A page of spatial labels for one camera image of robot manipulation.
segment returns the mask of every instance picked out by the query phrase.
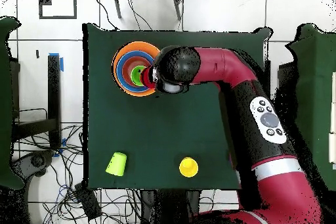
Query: green tabletop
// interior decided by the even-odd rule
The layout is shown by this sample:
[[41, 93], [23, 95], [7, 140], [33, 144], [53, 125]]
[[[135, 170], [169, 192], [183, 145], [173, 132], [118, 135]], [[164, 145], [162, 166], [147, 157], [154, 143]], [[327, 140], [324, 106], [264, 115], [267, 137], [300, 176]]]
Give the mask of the green tabletop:
[[[89, 183], [95, 188], [238, 189], [228, 161], [218, 89], [212, 83], [189, 92], [147, 97], [124, 93], [111, 75], [112, 58], [131, 41], [222, 47], [249, 53], [263, 68], [268, 28], [255, 33], [104, 31], [84, 24], [89, 51]], [[127, 155], [123, 177], [105, 172], [114, 152]], [[183, 177], [180, 161], [197, 161], [195, 177]]]

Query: chair leg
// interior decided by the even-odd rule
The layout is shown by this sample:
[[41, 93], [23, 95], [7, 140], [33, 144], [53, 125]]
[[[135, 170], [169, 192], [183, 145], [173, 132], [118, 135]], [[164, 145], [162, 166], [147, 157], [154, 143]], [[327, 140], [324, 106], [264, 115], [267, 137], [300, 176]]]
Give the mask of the chair leg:
[[114, 0], [114, 3], [115, 3], [115, 8], [117, 9], [118, 18], [121, 18], [119, 0]]
[[179, 9], [180, 0], [173, 0], [173, 1], [174, 1], [176, 14], [177, 14], [177, 19], [181, 20], [181, 13], [180, 13], [180, 9]]

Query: orange bowl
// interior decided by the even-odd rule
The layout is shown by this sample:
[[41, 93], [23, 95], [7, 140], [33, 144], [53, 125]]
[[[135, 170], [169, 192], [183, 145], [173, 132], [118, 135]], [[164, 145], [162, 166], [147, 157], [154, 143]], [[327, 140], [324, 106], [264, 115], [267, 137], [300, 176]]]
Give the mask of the orange bowl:
[[155, 92], [155, 89], [148, 89], [145, 92], [141, 92], [141, 93], [134, 93], [131, 91], [128, 91], [126, 89], [123, 88], [123, 86], [120, 84], [119, 80], [117, 79], [117, 73], [116, 73], [116, 68], [117, 68], [117, 64], [120, 60], [120, 58], [130, 52], [130, 51], [143, 51], [147, 54], [149, 54], [152, 58], [155, 58], [160, 50], [155, 47], [154, 45], [144, 42], [144, 41], [134, 41], [131, 43], [128, 43], [126, 45], [124, 45], [122, 48], [120, 48], [118, 50], [118, 52], [114, 55], [113, 59], [112, 59], [112, 75], [114, 78], [114, 81], [118, 84], [118, 86], [126, 93], [128, 93], [129, 95], [133, 95], [135, 97], [144, 97], [146, 95], [151, 95], [152, 93]]

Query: yellow cup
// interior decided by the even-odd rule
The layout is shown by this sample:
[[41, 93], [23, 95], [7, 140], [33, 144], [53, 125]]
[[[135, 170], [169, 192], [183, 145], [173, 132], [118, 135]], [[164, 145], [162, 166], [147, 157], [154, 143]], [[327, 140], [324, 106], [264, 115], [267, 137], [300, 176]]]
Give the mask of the yellow cup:
[[193, 177], [198, 172], [198, 164], [190, 157], [183, 158], [179, 166], [180, 172], [185, 177]]

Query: white tile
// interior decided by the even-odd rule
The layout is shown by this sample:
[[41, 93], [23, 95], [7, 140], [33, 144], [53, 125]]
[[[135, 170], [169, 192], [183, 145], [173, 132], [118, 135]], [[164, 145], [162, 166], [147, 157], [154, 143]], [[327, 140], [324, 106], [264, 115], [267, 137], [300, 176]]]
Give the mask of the white tile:
[[[56, 213], [56, 208], [54, 204], [45, 204], [46, 207], [53, 213]], [[73, 214], [74, 217], [79, 217], [81, 215], [84, 215], [84, 210], [82, 208], [71, 208], [70, 212]], [[59, 218], [56, 214], [52, 216], [52, 219], [50, 217], [50, 214], [48, 211], [43, 207], [43, 203], [28, 203], [28, 210], [30, 213], [30, 224], [75, 224], [74, 220], [66, 220]], [[65, 217], [71, 218], [70, 215], [64, 214]], [[77, 224], [88, 224], [87, 217], [76, 219]], [[94, 219], [90, 220], [90, 224], [100, 224], [100, 218], [96, 218], [96, 221]]]
[[22, 153], [19, 154], [19, 151], [17, 151], [18, 150], [18, 143], [14, 143], [13, 149], [14, 149], [14, 151], [13, 151], [13, 154], [12, 154], [12, 162], [19, 159], [20, 154], [22, 154]]
[[43, 16], [73, 16], [74, 0], [51, 0], [51, 5], [43, 5]]
[[[140, 217], [141, 216], [140, 204], [138, 204], [137, 212]], [[103, 213], [102, 224], [127, 224], [127, 223], [135, 224], [136, 215], [130, 204], [108, 204], [108, 205], [102, 204], [102, 213]], [[139, 217], [136, 219], [136, 224], [140, 224]]]
[[252, 32], [264, 26], [265, 0], [184, 0], [184, 30]]
[[[67, 14], [68, 1], [73, 0], [52, 0], [46, 10], [49, 7], [49, 14]], [[98, 25], [99, 5], [96, 0], [77, 0], [77, 19], [40, 19], [39, 0], [18, 0], [18, 19], [22, 23], [19, 39], [83, 39], [82, 23]]]
[[[114, 0], [101, 0], [101, 3], [108, 11], [110, 22], [119, 29], [138, 29], [128, 0], [119, 0], [122, 19], [117, 17]], [[184, 30], [252, 32], [264, 26], [264, 4], [265, 0], [184, 0]], [[179, 7], [182, 14], [182, 3]], [[177, 30], [179, 26], [173, 0], [133, 0], [133, 8], [153, 30]], [[103, 8], [100, 12], [101, 27], [113, 29]], [[137, 18], [141, 29], [149, 30]]]
[[334, 29], [335, 0], [267, 0], [266, 25], [274, 30], [270, 40], [293, 41], [297, 27], [305, 23], [327, 32]]
[[[36, 50], [39, 51], [39, 58], [36, 56]], [[20, 109], [48, 108], [48, 55], [58, 53], [64, 61], [64, 71], [60, 72], [61, 120], [62, 122], [82, 122], [82, 42], [19, 41], [18, 51], [21, 64]]]
[[[134, 18], [128, 0], [119, 0], [121, 19], [117, 17], [114, 0], [100, 0], [108, 12], [110, 22], [120, 30], [138, 30], [138, 24]], [[132, 0], [133, 9], [141, 15], [153, 30], [177, 30], [179, 21], [175, 11], [173, 0]], [[101, 27], [112, 30], [114, 27], [108, 22], [106, 12], [100, 8]], [[141, 30], [149, 30], [145, 21], [136, 16]]]
[[9, 47], [9, 53], [12, 58], [18, 58], [18, 50], [16, 46], [16, 41], [7, 41]]
[[[199, 204], [199, 212], [208, 212], [212, 208], [212, 204]], [[213, 211], [215, 210], [238, 210], [239, 205], [238, 204], [215, 204], [213, 206]]]
[[[62, 124], [62, 129], [69, 126], [68, 124]], [[71, 129], [65, 129], [62, 131], [62, 138], [68, 138], [69, 132]], [[81, 128], [79, 131], [75, 132], [73, 136], [71, 136], [68, 140], [68, 146], [78, 146], [80, 147], [81, 144], [79, 142], [78, 134], [81, 132]], [[31, 145], [25, 145], [23, 143], [20, 143], [20, 149], [21, 150], [38, 150], [36, 146]], [[65, 156], [65, 161], [67, 162], [67, 166], [70, 168], [72, 178], [73, 178], [73, 185], [72, 188], [74, 189], [74, 186], [83, 180], [83, 156], [78, 154], [73, 154], [70, 152], [70, 150], [66, 149], [63, 151], [63, 155]], [[70, 174], [66, 171], [64, 163], [62, 161], [61, 156], [59, 157], [53, 157], [52, 158], [52, 164], [54, 169], [57, 172], [57, 179], [58, 182], [61, 185], [70, 185]], [[30, 184], [30, 189], [28, 193], [28, 201], [30, 202], [55, 202], [58, 194], [60, 191], [60, 186], [58, 185], [56, 181], [56, 173], [52, 169], [51, 166], [47, 168], [46, 174], [42, 177], [33, 177]]]
[[220, 190], [216, 189], [215, 194], [213, 194], [214, 190], [203, 190], [199, 197], [200, 203], [212, 203], [211, 199], [213, 199], [214, 203], [225, 203], [225, 204], [235, 204], [238, 203], [238, 195], [235, 190]]
[[[0, 0], [0, 17], [2, 16], [16, 18], [16, 0]], [[16, 30], [10, 33], [9, 39], [16, 39]]]
[[271, 98], [279, 86], [278, 69], [279, 65], [293, 62], [291, 52], [285, 47], [287, 43], [276, 42], [268, 44], [268, 59], [270, 60], [270, 94]]

